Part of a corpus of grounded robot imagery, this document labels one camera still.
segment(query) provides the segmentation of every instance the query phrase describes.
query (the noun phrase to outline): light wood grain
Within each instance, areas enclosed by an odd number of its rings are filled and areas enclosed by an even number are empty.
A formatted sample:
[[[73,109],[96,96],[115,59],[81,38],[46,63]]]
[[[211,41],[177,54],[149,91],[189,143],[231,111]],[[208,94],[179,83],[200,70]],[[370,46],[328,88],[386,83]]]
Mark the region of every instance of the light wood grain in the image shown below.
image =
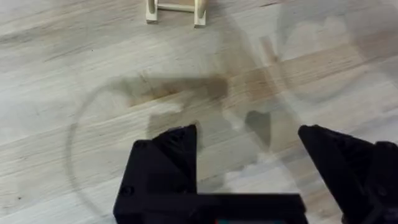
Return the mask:
[[[397,7],[208,1],[193,29],[148,26],[145,1],[5,0],[0,223],[114,223],[133,142],[192,122],[199,191],[299,192],[310,223],[339,223],[297,129],[398,141]]]

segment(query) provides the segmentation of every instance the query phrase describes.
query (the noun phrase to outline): wooden object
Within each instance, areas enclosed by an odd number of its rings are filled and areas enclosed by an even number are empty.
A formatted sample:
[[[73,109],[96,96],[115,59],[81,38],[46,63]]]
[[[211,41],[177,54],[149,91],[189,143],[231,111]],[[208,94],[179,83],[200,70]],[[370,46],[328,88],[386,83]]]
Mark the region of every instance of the wooden object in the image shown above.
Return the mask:
[[[157,23],[158,0],[147,0],[146,18],[148,24]]]
[[[147,0],[146,19],[148,24],[157,22],[157,11],[179,11],[179,12],[193,12],[194,27],[206,26],[206,6],[207,0],[195,0],[194,6],[174,4],[174,3],[158,3],[158,0]]]

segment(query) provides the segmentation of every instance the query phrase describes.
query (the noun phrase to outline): wooden leg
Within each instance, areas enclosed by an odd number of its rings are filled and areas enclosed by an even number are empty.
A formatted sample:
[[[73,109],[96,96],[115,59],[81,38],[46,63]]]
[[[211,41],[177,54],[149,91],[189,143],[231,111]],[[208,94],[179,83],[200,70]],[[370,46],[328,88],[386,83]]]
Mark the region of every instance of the wooden leg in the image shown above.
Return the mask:
[[[158,0],[147,0],[146,19],[148,24],[157,23],[157,1]]]
[[[195,28],[206,26],[206,4],[207,0],[195,0]]]

